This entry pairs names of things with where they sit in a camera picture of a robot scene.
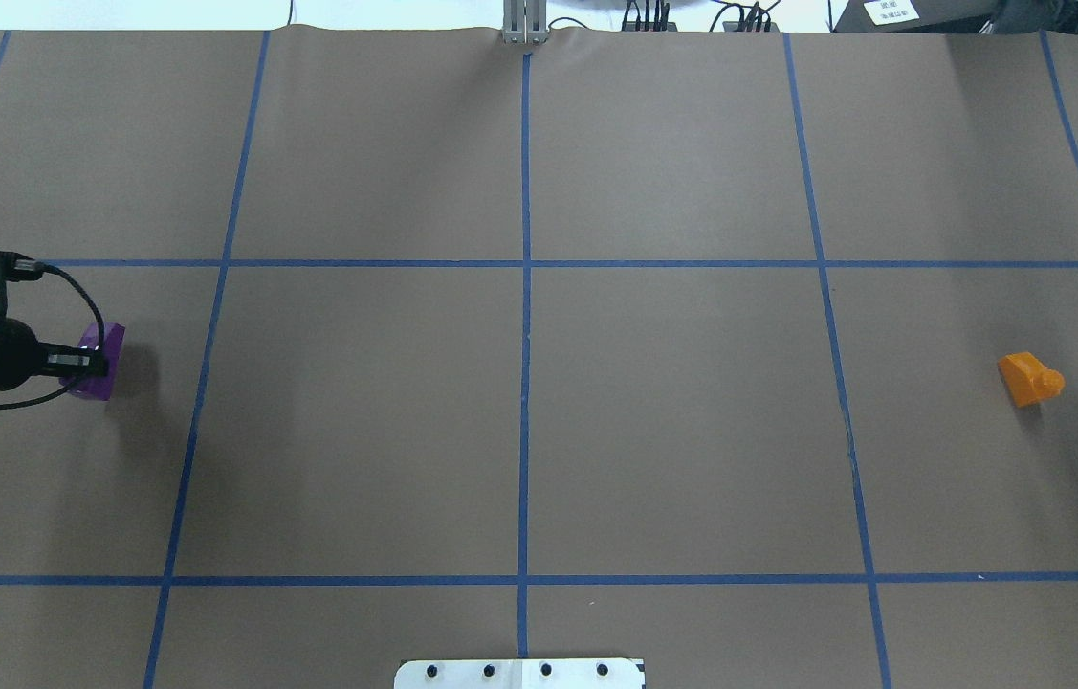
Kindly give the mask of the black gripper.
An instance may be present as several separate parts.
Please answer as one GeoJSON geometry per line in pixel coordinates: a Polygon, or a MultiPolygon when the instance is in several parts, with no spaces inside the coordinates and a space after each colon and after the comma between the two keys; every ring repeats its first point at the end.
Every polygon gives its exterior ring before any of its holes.
{"type": "Polygon", "coordinates": [[[44,376],[106,376],[109,362],[102,352],[53,352],[25,322],[0,320],[0,391],[44,376]]]}

